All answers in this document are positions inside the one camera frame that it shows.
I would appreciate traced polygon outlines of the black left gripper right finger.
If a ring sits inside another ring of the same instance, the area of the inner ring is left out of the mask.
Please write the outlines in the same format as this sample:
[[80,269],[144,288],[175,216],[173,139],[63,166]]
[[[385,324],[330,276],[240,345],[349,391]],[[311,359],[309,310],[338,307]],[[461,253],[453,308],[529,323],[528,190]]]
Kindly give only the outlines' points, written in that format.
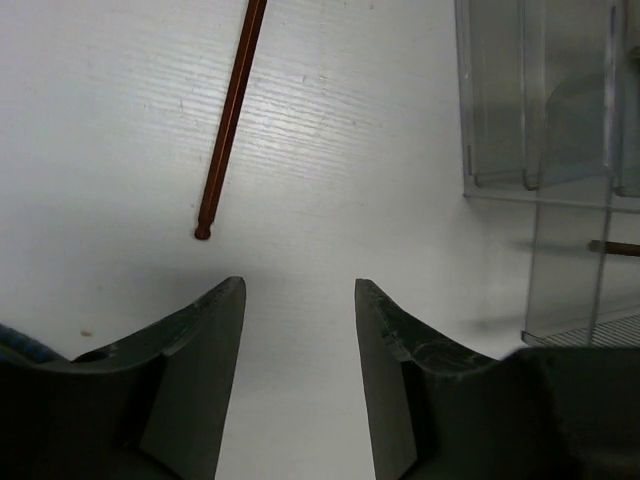
[[493,359],[355,283],[379,479],[635,479],[639,352],[531,347]]

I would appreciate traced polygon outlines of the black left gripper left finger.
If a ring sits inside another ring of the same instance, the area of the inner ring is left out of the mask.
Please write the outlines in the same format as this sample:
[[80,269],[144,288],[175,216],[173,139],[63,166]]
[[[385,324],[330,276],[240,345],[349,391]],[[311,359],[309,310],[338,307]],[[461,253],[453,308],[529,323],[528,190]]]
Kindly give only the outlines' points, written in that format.
[[75,359],[1,359],[5,479],[212,479],[246,304],[230,277]]

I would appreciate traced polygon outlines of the brown hex key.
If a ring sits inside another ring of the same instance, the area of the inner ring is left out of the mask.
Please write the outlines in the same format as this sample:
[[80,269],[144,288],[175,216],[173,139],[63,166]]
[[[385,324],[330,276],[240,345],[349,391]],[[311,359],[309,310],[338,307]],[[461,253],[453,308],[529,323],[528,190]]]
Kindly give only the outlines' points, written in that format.
[[624,242],[592,240],[587,248],[591,252],[604,252],[607,255],[640,257],[640,245]]
[[199,241],[211,237],[266,6],[267,0],[250,0],[247,3],[194,229],[194,238]]

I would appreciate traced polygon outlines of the clear plastic drawer organizer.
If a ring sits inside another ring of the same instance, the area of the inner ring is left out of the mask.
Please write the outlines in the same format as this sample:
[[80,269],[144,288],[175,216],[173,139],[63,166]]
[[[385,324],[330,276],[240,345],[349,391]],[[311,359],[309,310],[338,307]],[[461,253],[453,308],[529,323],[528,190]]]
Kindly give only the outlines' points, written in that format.
[[639,257],[639,5],[455,5],[464,193],[531,203],[523,341],[635,347]]

